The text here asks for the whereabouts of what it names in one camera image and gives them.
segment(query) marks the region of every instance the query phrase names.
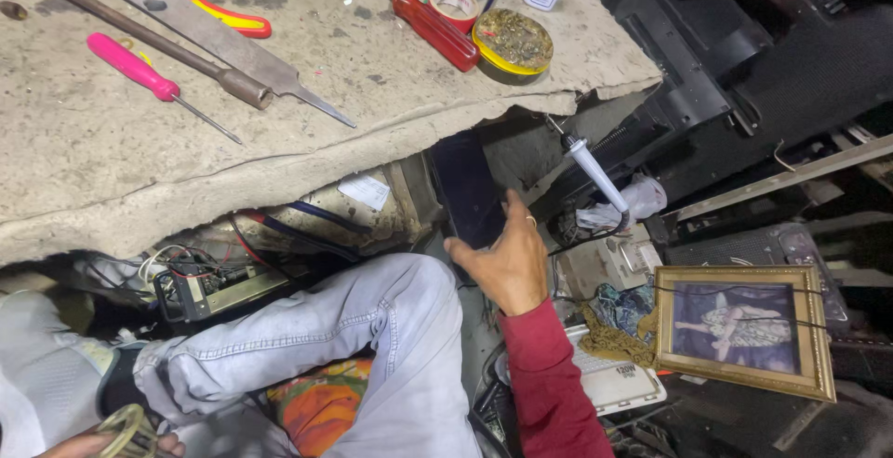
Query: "white plastic bag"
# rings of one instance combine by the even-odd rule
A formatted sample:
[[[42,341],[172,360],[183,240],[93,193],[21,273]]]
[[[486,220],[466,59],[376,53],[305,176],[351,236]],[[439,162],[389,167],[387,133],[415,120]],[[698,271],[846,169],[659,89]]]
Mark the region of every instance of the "white plastic bag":
[[[633,174],[632,183],[623,188],[620,195],[630,204],[630,225],[667,206],[664,188],[644,174]],[[620,213],[610,203],[597,203],[593,209],[577,210],[577,226],[580,227],[601,230],[617,226],[619,222]]]

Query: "red and yellow handle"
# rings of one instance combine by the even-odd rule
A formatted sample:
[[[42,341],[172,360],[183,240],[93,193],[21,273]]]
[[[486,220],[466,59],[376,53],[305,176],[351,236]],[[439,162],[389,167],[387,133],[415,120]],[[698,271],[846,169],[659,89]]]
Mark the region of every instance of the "red and yellow handle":
[[[195,6],[204,9],[204,11],[220,19],[223,24],[239,31],[243,36],[249,38],[269,38],[273,33],[270,21],[263,17],[253,15],[242,15],[233,11],[229,11],[224,7],[219,7],[207,0],[190,0]]]

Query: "gold picture frame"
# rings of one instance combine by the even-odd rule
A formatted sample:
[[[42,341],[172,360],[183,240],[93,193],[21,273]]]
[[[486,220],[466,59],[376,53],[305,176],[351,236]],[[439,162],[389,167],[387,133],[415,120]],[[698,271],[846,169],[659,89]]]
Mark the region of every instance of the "gold picture frame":
[[[814,267],[662,266],[654,299],[661,369],[836,401]]]

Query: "pink screwdriver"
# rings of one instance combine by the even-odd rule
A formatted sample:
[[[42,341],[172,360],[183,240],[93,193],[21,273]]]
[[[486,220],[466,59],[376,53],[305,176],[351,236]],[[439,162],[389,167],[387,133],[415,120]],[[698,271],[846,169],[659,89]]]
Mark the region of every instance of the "pink screwdriver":
[[[165,102],[179,102],[187,110],[192,111],[196,117],[204,120],[210,126],[213,126],[233,141],[242,144],[242,141],[226,128],[218,125],[212,119],[196,110],[183,99],[180,98],[180,87],[173,81],[164,79],[155,72],[149,64],[142,62],[139,57],[131,53],[126,48],[120,46],[117,41],[102,33],[93,33],[87,37],[87,47],[91,52],[99,56],[100,59],[108,62],[115,69],[120,71],[131,80],[139,83],[152,91],[155,97]]]

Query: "orange cloth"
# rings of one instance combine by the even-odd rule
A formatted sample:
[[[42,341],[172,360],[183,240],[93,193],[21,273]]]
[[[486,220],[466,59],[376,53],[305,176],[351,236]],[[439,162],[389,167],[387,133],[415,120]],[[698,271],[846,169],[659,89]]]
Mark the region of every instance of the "orange cloth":
[[[301,456],[322,455],[353,426],[372,366],[372,359],[339,361],[267,390]]]

